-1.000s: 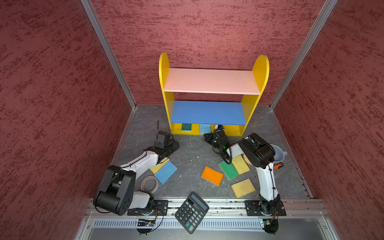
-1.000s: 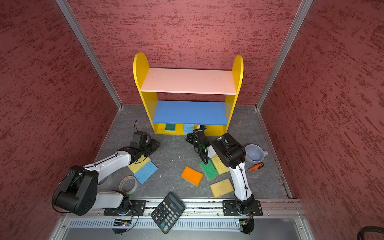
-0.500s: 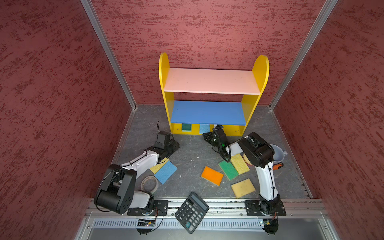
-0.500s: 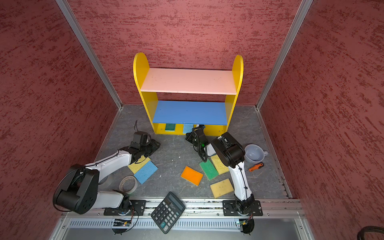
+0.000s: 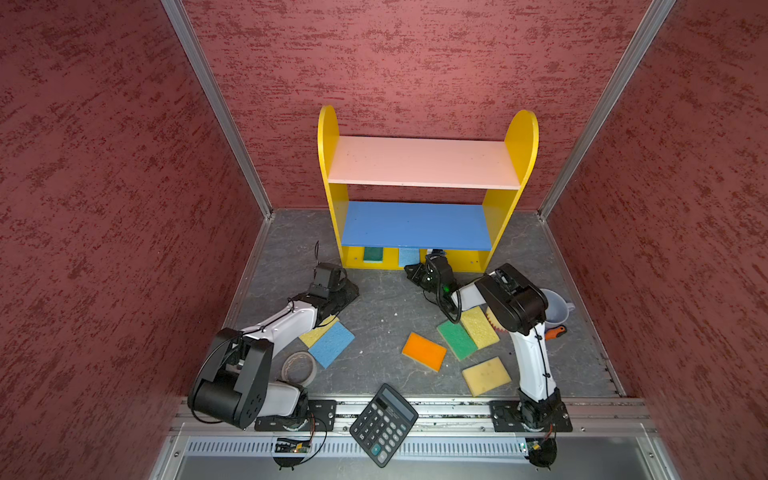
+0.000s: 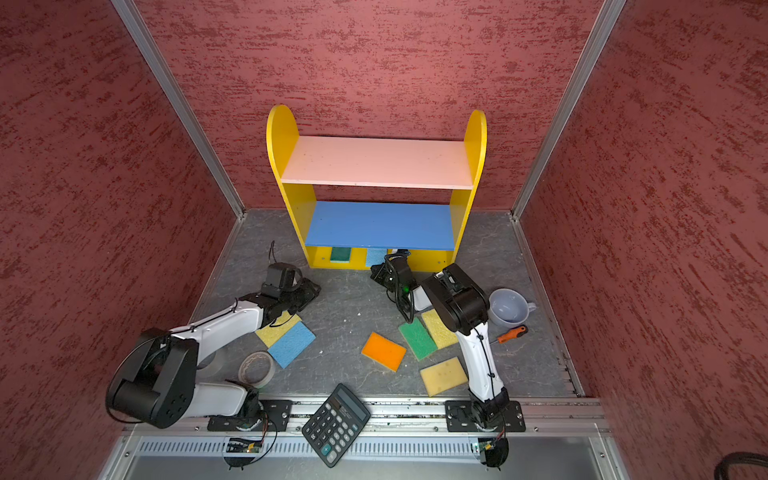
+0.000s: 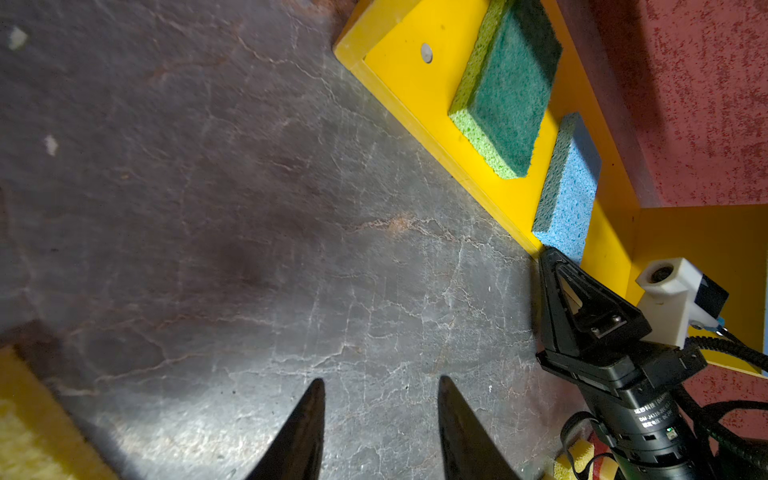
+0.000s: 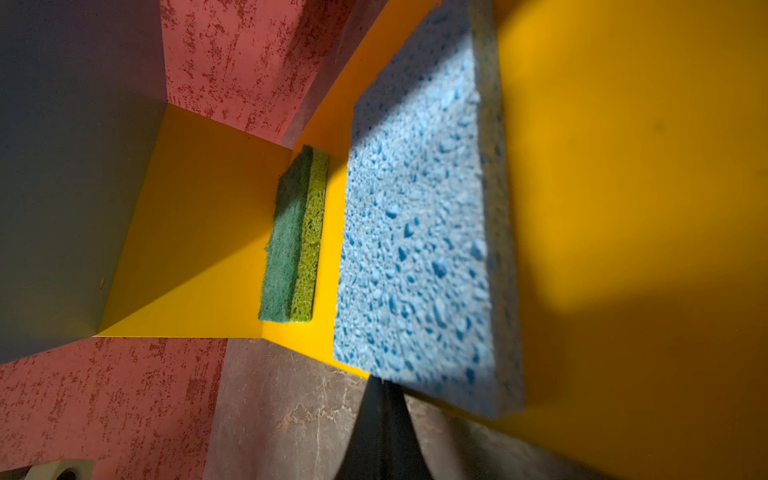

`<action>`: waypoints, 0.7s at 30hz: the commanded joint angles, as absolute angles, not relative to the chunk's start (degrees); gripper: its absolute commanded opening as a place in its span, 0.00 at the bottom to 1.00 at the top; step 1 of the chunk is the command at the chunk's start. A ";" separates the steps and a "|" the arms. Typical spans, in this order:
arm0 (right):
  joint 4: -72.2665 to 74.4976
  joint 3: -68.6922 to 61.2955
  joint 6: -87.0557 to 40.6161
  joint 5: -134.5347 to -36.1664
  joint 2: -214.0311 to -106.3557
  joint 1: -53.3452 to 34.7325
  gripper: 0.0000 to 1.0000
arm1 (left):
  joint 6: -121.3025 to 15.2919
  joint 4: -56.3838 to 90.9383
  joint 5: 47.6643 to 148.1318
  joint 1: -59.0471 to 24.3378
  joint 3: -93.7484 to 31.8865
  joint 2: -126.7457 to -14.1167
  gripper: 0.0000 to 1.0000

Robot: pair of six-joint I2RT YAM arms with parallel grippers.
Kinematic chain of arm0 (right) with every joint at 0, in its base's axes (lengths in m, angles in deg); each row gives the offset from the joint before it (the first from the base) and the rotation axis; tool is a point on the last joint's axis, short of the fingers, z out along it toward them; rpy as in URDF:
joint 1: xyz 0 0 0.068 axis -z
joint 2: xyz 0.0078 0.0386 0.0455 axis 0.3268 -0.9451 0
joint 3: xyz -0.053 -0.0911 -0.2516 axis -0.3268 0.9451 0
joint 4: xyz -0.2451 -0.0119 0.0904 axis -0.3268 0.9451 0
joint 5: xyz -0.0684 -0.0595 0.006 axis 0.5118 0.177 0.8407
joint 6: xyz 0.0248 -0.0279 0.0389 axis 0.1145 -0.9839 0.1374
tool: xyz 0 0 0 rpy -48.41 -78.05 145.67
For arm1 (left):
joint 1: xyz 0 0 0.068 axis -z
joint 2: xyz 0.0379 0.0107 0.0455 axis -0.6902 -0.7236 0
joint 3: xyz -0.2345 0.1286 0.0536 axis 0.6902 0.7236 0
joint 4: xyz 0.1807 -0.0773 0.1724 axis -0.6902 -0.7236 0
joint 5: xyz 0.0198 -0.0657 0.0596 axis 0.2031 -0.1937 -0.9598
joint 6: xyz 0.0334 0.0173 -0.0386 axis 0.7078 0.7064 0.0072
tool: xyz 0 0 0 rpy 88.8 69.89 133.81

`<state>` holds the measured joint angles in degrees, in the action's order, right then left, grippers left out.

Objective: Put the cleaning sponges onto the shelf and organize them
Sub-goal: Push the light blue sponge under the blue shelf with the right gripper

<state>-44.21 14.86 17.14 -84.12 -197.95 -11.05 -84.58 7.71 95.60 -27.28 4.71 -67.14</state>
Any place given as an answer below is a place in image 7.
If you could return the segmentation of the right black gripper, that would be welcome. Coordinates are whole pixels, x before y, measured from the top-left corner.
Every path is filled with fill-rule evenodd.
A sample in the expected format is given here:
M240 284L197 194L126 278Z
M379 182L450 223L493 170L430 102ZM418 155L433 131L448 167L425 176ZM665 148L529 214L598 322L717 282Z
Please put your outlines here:
M562 445L589 423L625 479L713 479L672 396L707 365L700 351L639 341L651 333L642 312L560 250L544 248L538 266L545 349L537 360L587 404L565 422Z

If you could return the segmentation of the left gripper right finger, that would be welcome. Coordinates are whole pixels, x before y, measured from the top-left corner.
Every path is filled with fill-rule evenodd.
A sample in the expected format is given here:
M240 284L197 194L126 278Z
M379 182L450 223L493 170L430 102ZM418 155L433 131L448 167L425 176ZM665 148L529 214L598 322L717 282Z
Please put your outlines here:
M446 479L519 479L447 375L439 379L437 409Z

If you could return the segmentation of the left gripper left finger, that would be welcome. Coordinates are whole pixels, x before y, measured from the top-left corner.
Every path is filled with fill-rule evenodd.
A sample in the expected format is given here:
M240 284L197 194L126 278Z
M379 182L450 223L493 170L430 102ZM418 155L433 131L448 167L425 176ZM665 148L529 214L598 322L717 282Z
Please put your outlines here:
M323 460L325 407L325 383L316 378L246 479L317 480Z

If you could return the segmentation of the blue sponge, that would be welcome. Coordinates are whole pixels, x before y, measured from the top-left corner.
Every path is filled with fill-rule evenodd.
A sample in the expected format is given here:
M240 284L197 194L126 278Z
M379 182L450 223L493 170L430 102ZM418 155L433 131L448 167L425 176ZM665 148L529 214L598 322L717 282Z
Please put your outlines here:
M559 131L532 233L576 263L586 247L602 160L582 116L571 113Z

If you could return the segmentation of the dark green scrub sponge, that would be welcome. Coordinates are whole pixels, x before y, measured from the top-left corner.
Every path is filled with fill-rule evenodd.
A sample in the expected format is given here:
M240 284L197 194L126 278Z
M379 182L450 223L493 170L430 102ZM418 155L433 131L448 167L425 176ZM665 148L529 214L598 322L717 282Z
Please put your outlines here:
M448 117L502 180L528 174L562 55L539 1L492 1Z

